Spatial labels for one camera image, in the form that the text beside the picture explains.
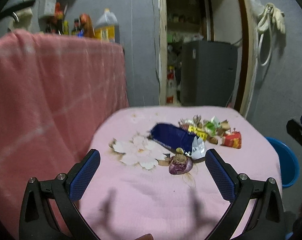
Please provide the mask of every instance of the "purple onion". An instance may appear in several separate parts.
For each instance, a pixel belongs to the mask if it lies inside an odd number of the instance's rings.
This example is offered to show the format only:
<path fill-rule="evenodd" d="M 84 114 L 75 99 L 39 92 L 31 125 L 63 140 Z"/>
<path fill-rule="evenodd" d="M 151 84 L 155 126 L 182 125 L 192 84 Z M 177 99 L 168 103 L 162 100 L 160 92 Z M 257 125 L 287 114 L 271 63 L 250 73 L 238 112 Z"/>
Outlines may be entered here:
<path fill-rule="evenodd" d="M 169 163 L 169 173 L 172 175 L 180 175 L 189 172 L 193 167 L 191 158 L 183 155 L 176 154 L 173 156 Z"/>

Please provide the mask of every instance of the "gray refrigerator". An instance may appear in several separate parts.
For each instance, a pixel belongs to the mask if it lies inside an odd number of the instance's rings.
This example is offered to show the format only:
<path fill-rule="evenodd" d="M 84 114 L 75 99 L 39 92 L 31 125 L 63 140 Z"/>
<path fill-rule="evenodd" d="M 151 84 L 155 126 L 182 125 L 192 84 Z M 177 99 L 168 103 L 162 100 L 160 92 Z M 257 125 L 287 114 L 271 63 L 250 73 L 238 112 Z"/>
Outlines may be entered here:
<path fill-rule="evenodd" d="M 226 42 L 192 41 L 183 44 L 181 104 L 225 107 L 235 85 L 237 58 L 237 48 Z"/>

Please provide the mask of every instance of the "white bottle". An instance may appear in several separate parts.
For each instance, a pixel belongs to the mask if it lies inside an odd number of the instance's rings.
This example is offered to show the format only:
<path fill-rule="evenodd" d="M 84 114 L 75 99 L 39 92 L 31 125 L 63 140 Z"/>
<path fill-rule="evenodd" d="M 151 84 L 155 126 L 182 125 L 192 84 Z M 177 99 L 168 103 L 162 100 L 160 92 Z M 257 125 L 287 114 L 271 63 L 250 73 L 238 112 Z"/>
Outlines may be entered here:
<path fill-rule="evenodd" d="M 99 40 L 120 43 L 120 29 L 115 14 L 104 9 L 94 27 L 95 37 Z"/>
<path fill-rule="evenodd" d="M 104 26 L 118 25 L 118 20 L 115 17 L 115 14 L 110 12 L 108 8 L 104 9 L 104 14 L 99 18 L 95 24 L 95 28 L 101 28 Z"/>

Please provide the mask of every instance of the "electrical wire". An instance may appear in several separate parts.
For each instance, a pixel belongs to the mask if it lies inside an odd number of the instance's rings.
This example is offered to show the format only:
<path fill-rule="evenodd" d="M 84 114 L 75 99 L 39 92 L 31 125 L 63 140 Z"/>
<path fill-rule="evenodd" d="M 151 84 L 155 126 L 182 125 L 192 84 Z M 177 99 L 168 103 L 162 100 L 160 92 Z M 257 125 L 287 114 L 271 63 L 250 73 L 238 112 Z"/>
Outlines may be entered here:
<path fill-rule="evenodd" d="M 154 52 L 155 52 L 155 75 L 156 75 L 156 80 L 158 81 L 159 84 L 159 95 L 160 95 L 160 78 L 158 74 L 158 60 L 156 56 L 156 33 L 155 33 L 155 8 L 154 8 L 154 1 L 152 0 L 152 9 L 153 9 L 153 19 L 154 19 L 154 25 L 153 25 L 153 30 L 154 30 Z"/>
<path fill-rule="evenodd" d="M 264 33 L 261 34 L 260 36 L 260 40 L 259 40 L 259 46 L 258 46 L 258 61 L 260 63 L 260 65 L 262 67 L 264 67 L 265 65 L 267 65 L 270 61 L 271 58 L 271 51 L 272 51 L 272 32 L 271 32 L 271 22 L 270 22 L 270 9 L 267 12 L 267 21 L 269 23 L 268 29 L 269 29 L 269 35 L 270 35 L 270 49 L 269 49 L 269 54 L 268 57 L 266 59 L 266 61 L 264 63 L 261 62 L 261 46 L 262 46 L 262 42 L 264 40 Z"/>
<path fill-rule="evenodd" d="M 132 1 L 131 0 L 131 59 L 132 59 L 132 76 L 133 76 L 133 98 L 134 98 L 134 105 L 135 105 L 135 86 L 134 86 L 134 62 L 133 62 L 133 11 L 132 11 Z"/>

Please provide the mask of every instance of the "cloth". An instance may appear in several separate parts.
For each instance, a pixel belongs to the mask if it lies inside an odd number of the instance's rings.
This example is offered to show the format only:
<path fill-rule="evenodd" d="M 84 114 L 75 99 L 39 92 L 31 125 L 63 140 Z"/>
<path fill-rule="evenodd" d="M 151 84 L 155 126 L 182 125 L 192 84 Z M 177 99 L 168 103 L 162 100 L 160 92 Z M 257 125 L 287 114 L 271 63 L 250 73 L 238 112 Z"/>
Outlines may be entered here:
<path fill-rule="evenodd" d="M 171 175 L 167 166 L 151 170 L 120 162 L 108 146 L 132 140 L 137 132 L 146 134 L 157 122 L 178 125 L 181 118 L 200 114 L 210 120 L 227 119 L 242 135 L 241 149 L 206 142 L 237 173 L 266 181 L 275 178 L 280 194 L 282 183 L 279 158 L 271 144 L 238 112 L 230 108 L 145 107 L 114 113 L 97 130 L 91 148 L 99 150 L 101 164 L 80 201 L 80 212 L 101 239 L 135 239 L 151 233 L 160 240 L 203 240 L 229 206 L 223 200 L 204 162 L 195 163 L 190 175 Z M 250 201 L 234 236 L 239 235 L 252 210 Z"/>
<path fill-rule="evenodd" d="M 28 179 L 68 172 L 124 107 L 121 46 L 25 30 L 0 39 L 0 220 L 13 237 Z"/>
<path fill-rule="evenodd" d="M 33 16 L 31 7 L 17 11 L 16 15 L 19 18 L 19 22 L 16 23 L 13 18 L 10 19 L 9 29 L 11 30 L 11 32 L 15 29 L 24 29 L 30 31 Z"/>
<path fill-rule="evenodd" d="M 260 19 L 258 23 L 258 32 L 260 34 L 267 31 L 271 24 L 270 20 L 282 34 L 286 33 L 284 13 L 275 7 L 273 3 L 267 3 L 263 13 L 258 18 Z"/>

